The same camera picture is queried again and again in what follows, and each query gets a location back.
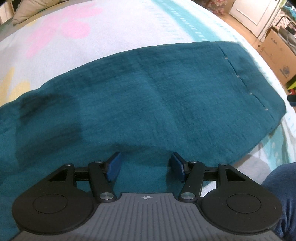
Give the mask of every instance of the blue jeans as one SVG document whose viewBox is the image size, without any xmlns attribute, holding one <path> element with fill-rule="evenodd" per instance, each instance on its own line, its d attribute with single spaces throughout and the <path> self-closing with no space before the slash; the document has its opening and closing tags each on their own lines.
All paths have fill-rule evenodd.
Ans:
<svg viewBox="0 0 296 241">
<path fill-rule="evenodd" d="M 274 232 L 286 241 L 296 241 L 296 163 L 277 167 L 262 186 L 276 195 L 283 206 Z"/>
</svg>

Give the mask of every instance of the turquoise stripe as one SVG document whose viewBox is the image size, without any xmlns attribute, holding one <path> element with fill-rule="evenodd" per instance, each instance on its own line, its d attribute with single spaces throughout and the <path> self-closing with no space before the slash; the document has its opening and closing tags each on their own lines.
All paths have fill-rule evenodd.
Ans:
<svg viewBox="0 0 296 241">
<path fill-rule="evenodd" d="M 282 164 L 291 162 L 287 150 L 285 133 L 281 124 L 272 133 L 266 136 L 261 143 L 264 146 L 268 165 L 272 171 Z"/>
<path fill-rule="evenodd" d="M 198 18 L 170 0 L 152 0 L 170 15 L 196 42 L 218 41 L 220 38 Z"/>
</svg>

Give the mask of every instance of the teal cloth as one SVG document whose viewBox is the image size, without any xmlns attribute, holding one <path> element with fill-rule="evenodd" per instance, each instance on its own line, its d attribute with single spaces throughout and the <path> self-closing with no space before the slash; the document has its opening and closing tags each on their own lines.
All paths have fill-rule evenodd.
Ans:
<svg viewBox="0 0 296 241">
<path fill-rule="evenodd" d="M 57 76 L 0 108 L 0 239 L 13 200 L 64 163 L 123 154 L 115 192 L 182 188 L 172 152 L 234 163 L 274 130 L 285 104 L 236 43 L 145 47 Z"/>
</svg>

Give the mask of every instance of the white door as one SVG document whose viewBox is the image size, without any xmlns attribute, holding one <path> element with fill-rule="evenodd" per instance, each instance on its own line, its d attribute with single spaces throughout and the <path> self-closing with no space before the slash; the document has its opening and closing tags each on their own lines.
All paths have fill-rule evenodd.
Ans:
<svg viewBox="0 0 296 241">
<path fill-rule="evenodd" d="M 259 36 L 280 0 L 236 0 L 230 15 Z"/>
</svg>

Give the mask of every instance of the gray ribbed surface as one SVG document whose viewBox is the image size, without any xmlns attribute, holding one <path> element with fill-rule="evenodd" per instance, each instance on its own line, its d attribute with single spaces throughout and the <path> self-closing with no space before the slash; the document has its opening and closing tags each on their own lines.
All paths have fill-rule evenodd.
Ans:
<svg viewBox="0 0 296 241">
<path fill-rule="evenodd" d="M 40 236 L 21 232 L 13 241 L 273 241 L 272 231 L 255 236 L 229 234 L 209 224 L 194 204 L 172 194 L 122 194 L 100 204 L 84 225 L 66 234 Z"/>
</svg>

